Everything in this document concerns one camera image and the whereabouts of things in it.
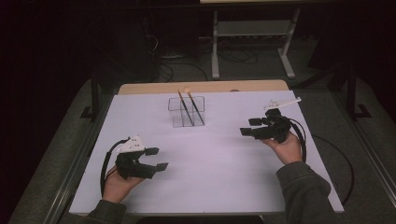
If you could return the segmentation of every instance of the chopstick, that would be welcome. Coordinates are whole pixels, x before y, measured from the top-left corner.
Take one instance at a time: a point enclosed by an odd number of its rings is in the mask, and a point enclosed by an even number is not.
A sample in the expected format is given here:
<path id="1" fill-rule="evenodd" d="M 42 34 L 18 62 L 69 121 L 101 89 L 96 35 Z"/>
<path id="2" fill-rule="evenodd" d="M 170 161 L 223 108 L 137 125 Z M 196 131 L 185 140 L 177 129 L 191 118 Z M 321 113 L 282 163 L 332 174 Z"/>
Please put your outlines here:
<path id="1" fill-rule="evenodd" d="M 194 123 L 192 122 L 192 119 L 190 117 L 189 110 L 187 109 L 186 103 L 184 102 L 183 97 L 181 96 L 180 90 L 177 90 L 177 92 L 178 92 L 178 96 L 180 97 L 180 101 L 183 104 L 184 109 L 186 110 L 187 116 L 189 116 L 189 120 L 191 122 L 191 125 L 194 126 Z"/>
<path id="2" fill-rule="evenodd" d="M 195 110 L 197 111 L 197 114 L 198 114 L 198 116 L 199 116 L 201 122 L 205 125 L 204 119 L 202 119 L 201 114 L 199 113 L 198 107 L 197 107 L 197 105 L 195 104 L 194 100 L 192 99 L 191 93 L 188 91 L 187 94 L 189 95 L 190 100 L 191 100 L 191 102 L 192 102 L 192 105 L 194 106 Z"/>

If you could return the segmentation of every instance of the gray sleeve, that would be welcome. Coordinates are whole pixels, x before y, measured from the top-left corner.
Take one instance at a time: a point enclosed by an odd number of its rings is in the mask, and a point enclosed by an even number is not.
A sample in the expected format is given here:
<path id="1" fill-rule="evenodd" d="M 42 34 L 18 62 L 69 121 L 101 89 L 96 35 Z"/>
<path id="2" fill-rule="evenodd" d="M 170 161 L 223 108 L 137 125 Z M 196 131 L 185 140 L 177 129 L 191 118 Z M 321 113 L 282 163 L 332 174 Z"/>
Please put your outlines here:
<path id="1" fill-rule="evenodd" d="M 276 172 L 285 198 L 286 219 L 294 223 L 339 223 L 328 196 L 329 183 L 301 161 Z"/>

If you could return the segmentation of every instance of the right hand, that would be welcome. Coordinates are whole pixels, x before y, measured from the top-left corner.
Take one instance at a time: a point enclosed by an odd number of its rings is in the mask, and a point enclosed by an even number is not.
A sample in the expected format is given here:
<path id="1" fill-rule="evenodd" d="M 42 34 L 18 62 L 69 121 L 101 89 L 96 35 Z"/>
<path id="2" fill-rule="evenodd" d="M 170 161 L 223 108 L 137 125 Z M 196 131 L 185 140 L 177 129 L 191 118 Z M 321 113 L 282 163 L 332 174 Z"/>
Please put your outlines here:
<path id="1" fill-rule="evenodd" d="M 288 133 L 286 141 L 283 143 L 278 143 L 274 139 L 261 139 L 260 141 L 270 147 L 285 165 L 295 161 L 303 161 L 300 140 L 291 132 Z"/>

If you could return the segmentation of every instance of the white table surface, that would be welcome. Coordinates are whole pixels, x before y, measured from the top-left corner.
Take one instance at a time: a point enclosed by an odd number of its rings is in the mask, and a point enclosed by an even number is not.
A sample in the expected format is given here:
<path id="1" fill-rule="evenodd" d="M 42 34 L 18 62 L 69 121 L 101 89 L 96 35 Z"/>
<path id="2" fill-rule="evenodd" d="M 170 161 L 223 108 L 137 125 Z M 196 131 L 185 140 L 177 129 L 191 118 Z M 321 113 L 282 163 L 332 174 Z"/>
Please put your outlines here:
<path id="1" fill-rule="evenodd" d="M 271 148 L 239 128 L 248 119 L 264 117 L 270 100 L 294 99 L 292 91 L 195 92 L 205 97 L 205 126 L 173 128 L 167 110 L 177 93 L 116 95 L 70 212 L 86 215 L 101 199 L 100 173 L 106 153 L 121 139 L 140 135 L 146 147 L 158 147 L 155 156 L 140 162 L 169 162 L 138 185 L 122 202 L 127 213 L 140 216 L 263 214 L 284 211 L 276 179 L 282 163 Z M 283 116 L 299 121 L 306 132 L 307 164 L 332 186 L 334 211 L 344 211 L 312 140 L 298 104 L 280 108 Z M 108 169 L 117 157 L 113 151 Z"/>

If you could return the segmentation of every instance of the human hand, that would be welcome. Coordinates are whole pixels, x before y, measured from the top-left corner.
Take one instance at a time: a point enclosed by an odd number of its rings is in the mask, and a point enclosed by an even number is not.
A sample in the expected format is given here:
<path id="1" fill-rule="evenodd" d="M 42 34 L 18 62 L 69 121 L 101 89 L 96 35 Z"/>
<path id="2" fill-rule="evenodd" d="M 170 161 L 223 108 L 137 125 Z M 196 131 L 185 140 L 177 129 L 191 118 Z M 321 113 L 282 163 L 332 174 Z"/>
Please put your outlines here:
<path id="1" fill-rule="evenodd" d="M 278 143 L 273 139 L 261 139 L 260 141 L 270 147 L 285 165 L 303 160 L 300 140 L 291 132 L 288 133 L 286 141 L 283 143 Z"/>
<path id="2" fill-rule="evenodd" d="M 103 200 L 120 203 L 136 185 L 140 184 L 144 178 L 128 177 L 122 178 L 117 171 L 117 166 L 113 166 L 107 172 Z"/>

